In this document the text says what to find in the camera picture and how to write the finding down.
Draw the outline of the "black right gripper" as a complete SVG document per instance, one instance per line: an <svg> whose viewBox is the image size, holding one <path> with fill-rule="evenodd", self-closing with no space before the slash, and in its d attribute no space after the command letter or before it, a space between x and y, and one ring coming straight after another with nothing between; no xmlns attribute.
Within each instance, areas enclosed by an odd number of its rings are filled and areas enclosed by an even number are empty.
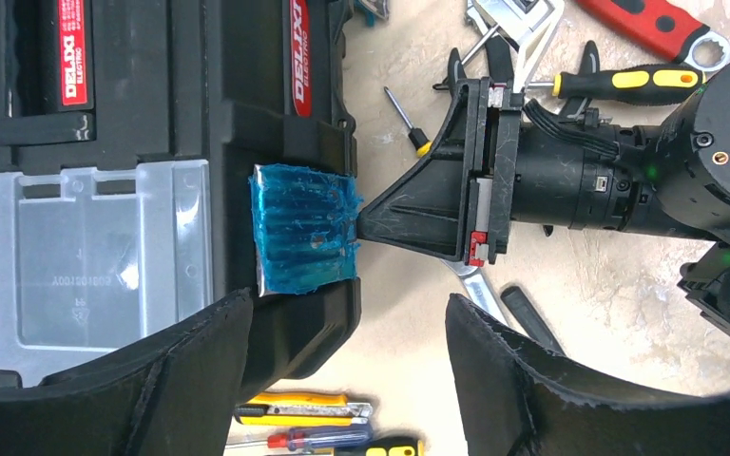
<svg viewBox="0 0 730 456"><path fill-rule="evenodd" d="M515 221L651 233L660 212L634 166L642 140L461 80L430 152L360 211L358 237L483 265L507 252Z"/></svg>

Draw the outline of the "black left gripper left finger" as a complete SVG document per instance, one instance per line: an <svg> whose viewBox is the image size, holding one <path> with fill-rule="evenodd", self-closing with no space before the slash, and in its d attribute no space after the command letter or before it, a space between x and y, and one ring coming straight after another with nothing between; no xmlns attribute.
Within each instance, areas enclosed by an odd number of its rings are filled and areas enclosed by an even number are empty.
<svg viewBox="0 0 730 456"><path fill-rule="evenodd" d="M235 291L35 387L0 389L0 455L222 454L252 313Z"/></svg>

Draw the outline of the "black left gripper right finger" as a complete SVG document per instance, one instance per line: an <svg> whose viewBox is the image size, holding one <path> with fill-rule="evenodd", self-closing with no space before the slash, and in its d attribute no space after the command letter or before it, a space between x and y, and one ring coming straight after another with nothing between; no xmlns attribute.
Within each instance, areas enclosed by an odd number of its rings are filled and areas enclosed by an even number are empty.
<svg viewBox="0 0 730 456"><path fill-rule="evenodd" d="M445 325L471 455L730 455L730 391L684 395L591 369L460 294Z"/></svg>

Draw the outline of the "black yellow phillips screwdriver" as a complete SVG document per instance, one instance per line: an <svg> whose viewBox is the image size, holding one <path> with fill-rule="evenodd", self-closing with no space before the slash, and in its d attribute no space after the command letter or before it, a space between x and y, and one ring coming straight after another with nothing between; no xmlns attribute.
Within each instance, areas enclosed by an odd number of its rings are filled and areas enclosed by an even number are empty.
<svg viewBox="0 0 730 456"><path fill-rule="evenodd" d="M327 456L424 456L421 440L408 436L377 438L367 444L321 450Z"/></svg>

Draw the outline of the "black plastic toolbox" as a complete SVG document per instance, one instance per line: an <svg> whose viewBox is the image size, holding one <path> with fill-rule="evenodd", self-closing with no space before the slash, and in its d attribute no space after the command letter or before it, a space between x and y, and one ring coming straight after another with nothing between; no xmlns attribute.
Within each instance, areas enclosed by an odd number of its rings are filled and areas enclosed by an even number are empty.
<svg viewBox="0 0 730 456"><path fill-rule="evenodd" d="M353 12L0 1L0 388L259 289L259 167L356 172Z"/></svg>

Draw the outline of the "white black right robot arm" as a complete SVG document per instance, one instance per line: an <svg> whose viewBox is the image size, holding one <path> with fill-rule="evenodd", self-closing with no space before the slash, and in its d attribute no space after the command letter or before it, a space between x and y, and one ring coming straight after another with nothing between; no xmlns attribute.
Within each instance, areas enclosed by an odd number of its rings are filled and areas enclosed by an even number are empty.
<svg viewBox="0 0 730 456"><path fill-rule="evenodd" d="M451 106L431 150L359 214L361 239L494 262L515 222L707 240L680 287L730 336L730 65L658 126L583 124L470 79L450 58Z"/></svg>

